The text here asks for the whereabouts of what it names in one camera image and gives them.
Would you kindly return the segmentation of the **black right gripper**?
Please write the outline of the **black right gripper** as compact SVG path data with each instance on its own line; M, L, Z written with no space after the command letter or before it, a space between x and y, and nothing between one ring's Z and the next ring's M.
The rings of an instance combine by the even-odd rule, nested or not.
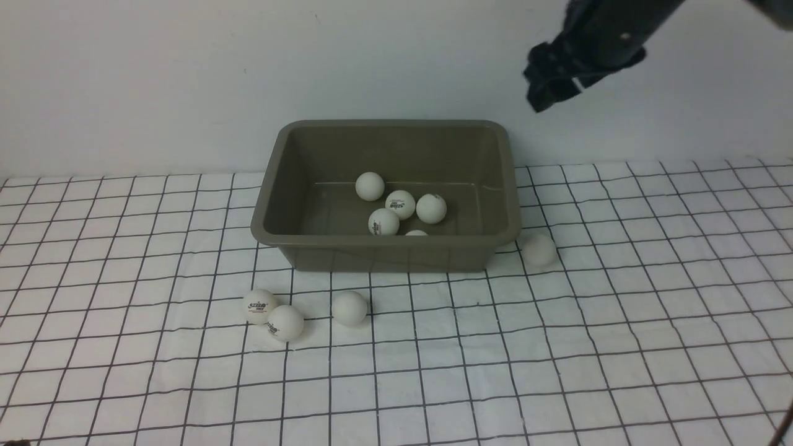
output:
M569 1L563 29L530 49L526 99L541 113L643 62L645 42L680 1Z

